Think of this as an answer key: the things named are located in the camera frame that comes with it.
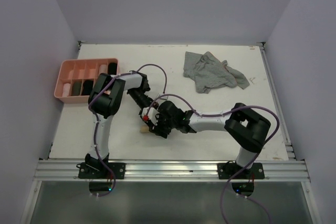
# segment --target white enclosure wall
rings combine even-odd
[[[298,159],[307,162],[324,223],[334,223],[336,0],[291,0],[266,55]]]
[[[18,223],[62,109],[53,97],[76,40],[56,0],[0,0],[0,222]]]
[[[89,43],[243,44],[266,41],[290,0],[57,0]]]

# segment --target wrinkled gray fabric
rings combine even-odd
[[[195,81],[197,93],[209,93],[211,89],[239,86],[242,89],[249,86],[246,77],[227,65],[227,61],[220,62],[210,52],[196,54],[185,52],[183,76]]]

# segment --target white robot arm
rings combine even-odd
[[[112,78],[113,76],[107,74],[99,76],[89,97],[89,103],[106,87]],[[91,107],[99,119],[97,121],[96,117],[94,118],[96,130],[93,139],[95,139],[95,142],[92,142],[91,150],[86,155],[85,163],[82,163],[84,168],[89,167],[90,169],[83,169],[88,174],[87,177],[83,172],[79,177],[92,178],[92,169],[95,174],[97,174],[96,171],[100,171],[95,178],[106,175],[106,170],[99,162],[98,155],[106,164],[108,163],[110,126],[114,115],[120,107],[124,91],[127,91],[140,107],[139,115],[141,120],[147,124],[149,131],[155,135],[167,138],[172,129],[177,129],[182,133],[197,133],[206,130],[227,131],[241,146],[235,163],[240,168],[249,164],[252,158],[261,152],[270,128],[270,122],[254,110],[244,109],[227,116],[218,116],[225,111],[203,114],[195,113],[192,110],[182,111],[171,101],[152,104],[153,99],[145,95],[145,92],[149,90],[147,76],[142,73],[133,73],[117,78],[108,90],[96,99]],[[234,109],[241,106],[245,105],[236,103]],[[242,125],[245,120],[248,122],[247,126]]]

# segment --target purple cable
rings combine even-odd
[[[104,161],[102,160],[99,152],[98,152],[98,148],[97,148],[97,130],[98,130],[98,124],[99,124],[99,117],[98,117],[98,114],[92,109],[92,105],[96,102],[96,100],[105,92],[108,90],[108,88],[113,84],[113,82],[121,77],[121,76],[128,76],[128,75],[131,75],[131,74],[135,74],[135,73],[138,73],[142,68],[146,67],[146,66],[155,66],[155,67],[158,67],[160,68],[163,73],[164,73],[164,76],[165,76],[165,84],[164,84],[164,88],[163,88],[163,93],[165,93],[165,90],[166,90],[166,86],[167,86],[167,74],[166,72],[164,71],[163,68],[161,68],[160,66],[156,65],[156,64],[145,64],[143,66],[141,66],[137,71],[135,72],[128,72],[128,73],[122,73],[118,76],[114,76],[110,82],[92,99],[92,101],[89,103],[89,110],[96,116],[96,125],[94,127],[94,132],[93,132],[93,144],[95,145],[95,151],[96,151],[96,154],[97,154],[97,157],[98,157],[98,160],[99,162],[107,169],[107,171],[110,173],[110,175],[113,176],[113,185],[112,185],[112,188],[110,191],[108,191],[107,193],[103,194],[103,195],[99,195],[98,197],[103,197],[103,196],[106,196],[108,194],[110,194],[113,189],[115,188],[115,184],[116,184],[116,181],[115,181],[115,174],[114,172],[104,163]]]
[[[106,196],[106,195],[109,195],[113,189],[115,188],[115,184],[116,184],[116,181],[115,181],[115,174],[114,172],[104,163],[103,159],[101,158],[99,152],[98,152],[98,148],[97,148],[97,130],[98,130],[98,124],[99,124],[99,117],[98,117],[98,114],[92,109],[92,105],[95,103],[95,101],[112,85],[112,83],[115,81],[116,78],[120,77],[120,76],[127,76],[129,74],[132,74],[132,73],[124,73],[124,74],[121,74],[119,76],[114,76],[110,82],[106,85],[105,88],[103,88],[93,99],[92,101],[89,103],[89,110],[96,116],[96,125],[94,127],[94,132],[93,132],[93,144],[95,145],[95,151],[96,151],[96,154],[97,154],[97,157],[98,157],[98,160],[99,162],[107,169],[107,171],[110,173],[110,175],[112,175],[113,177],[113,185],[112,185],[112,188],[110,191],[108,191],[107,193],[103,194],[103,195],[99,195],[98,197],[103,197],[103,196]]]
[[[162,92],[164,94],[166,92],[166,87],[167,87],[167,74],[166,74],[166,72],[159,65],[151,64],[151,63],[141,66],[136,72],[139,72],[142,68],[147,67],[147,66],[154,66],[154,67],[160,68],[162,70],[162,72],[164,74],[164,77],[165,77],[164,88],[163,88],[163,92]]]
[[[279,121],[278,116],[277,116],[272,110],[269,110],[269,109],[264,108],[264,107],[261,107],[261,106],[256,106],[256,105],[242,106],[242,107],[238,107],[238,108],[235,108],[235,109],[233,109],[233,110],[227,111],[227,112],[225,112],[225,113],[223,113],[223,114],[213,114],[213,115],[199,114],[199,113],[196,112],[196,110],[190,105],[190,103],[188,103],[184,98],[182,98],[181,96],[176,95],[176,94],[163,94],[163,95],[160,95],[160,96],[158,96],[157,98],[155,98],[155,99],[152,101],[151,105],[149,106],[146,115],[148,115],[150,108],[153,107],[154,103],[155,103],[158,99],[160,99],[161,97],[176,97],[176,98],[179,98],[179,99],[181,99],[182,101],[184,101],[184,102],[188,105],[188,107],[189,107],[189,108],[190,108],[196,115],[198,115],[198,116],[203,116],[203,117],[205,117],[205,118],[213,118],[213,117],[217,117],[217,116],[226,116],[226,115],[229,115],[229,114],[231,114],[231,113],[234,113],[234,112],[237,112],[237,111],[240,111],[240,110],[244,110],[244,109],[260,109],[260,110],[264,110],[264,111],[270,113],[272,116],[274,116],[274,118],[275,118],[276,121],[277,121],[277,126],[276,126],[276,128],[274,129],[274,131],[272,132],[272,134],[270,134],[270,136],[265,140],[264,145],[265,145],[265,144],[266,144],[272,137],[274,137],[274,135],[277,133],[277,131],[279,130],[279,127],[280,127],[280,121]],[[247,165],[245,165],[242,169],[240,169],[239,171],[237,171],[234,175],[232,175],[232,176],[227,180],[227,182],[225,183],[225,186],[224,186],[224,188],[223,188],[223,190],[222,190],[222,193],[220,194],[221,214],[222,214],[222,217],[223,217],[224,221],[225,221],[227,224],[229,224],[229,221],[228,221],[228,219],[226,218],[225,213],[224,213],[224,210],[223,210],[223,197],[224,197],[224,192],[225,192],[226,188],[228,187],[228,185],[230,184],[230,181],[231,181],[233,178],[235,178],[237,175],[239,175],[241,172],[243,172],[243,171],[244,171],[250,164],[252,164],[252,163],[257,159],[258,155],[259,155],[259,153],[257,153]],[[249,199],[250,201],[252,201],[252,202],[254,202],[254,203],[256,203],[256,204],[258,204],[258,205],[259,205],[259,206],[266,212],[269,223],[272,223],[271,216],[270,216],[270,214],[269,214],[269,212],[267,211],[267,209],[266,209],[265,206],[263,206],[261,203],[259,203],[258,201],[254,200],[254,199],[251,199],[251,198],[247,198],[247,199]]]

